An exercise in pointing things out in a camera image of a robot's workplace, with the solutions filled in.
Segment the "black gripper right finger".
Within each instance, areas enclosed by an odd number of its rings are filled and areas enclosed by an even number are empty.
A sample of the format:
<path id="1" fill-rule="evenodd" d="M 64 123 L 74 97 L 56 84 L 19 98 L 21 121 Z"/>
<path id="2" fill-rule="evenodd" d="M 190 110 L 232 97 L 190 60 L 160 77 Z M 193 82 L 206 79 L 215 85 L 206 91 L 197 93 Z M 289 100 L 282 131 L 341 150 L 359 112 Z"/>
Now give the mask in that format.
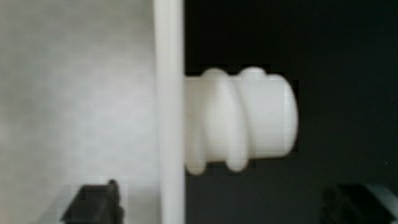
<path id="1" fill-rule="evenodd" d="M 382 184 L 332 185 L 321 200 L 321 224 L 398 224 L 398 195 Z"/>

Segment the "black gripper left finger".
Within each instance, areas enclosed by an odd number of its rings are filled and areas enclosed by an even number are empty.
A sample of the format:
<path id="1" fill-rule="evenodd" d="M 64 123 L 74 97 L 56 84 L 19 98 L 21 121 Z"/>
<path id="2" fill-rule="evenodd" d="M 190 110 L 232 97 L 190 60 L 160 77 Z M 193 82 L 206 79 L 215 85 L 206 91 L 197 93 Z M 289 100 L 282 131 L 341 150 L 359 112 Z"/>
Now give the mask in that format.
<path id="1" fill-rule="evenodd" d="M 62 224 L 124 224 L 124 209 L 117 181 L 83 185 L 62 218 Z"/>

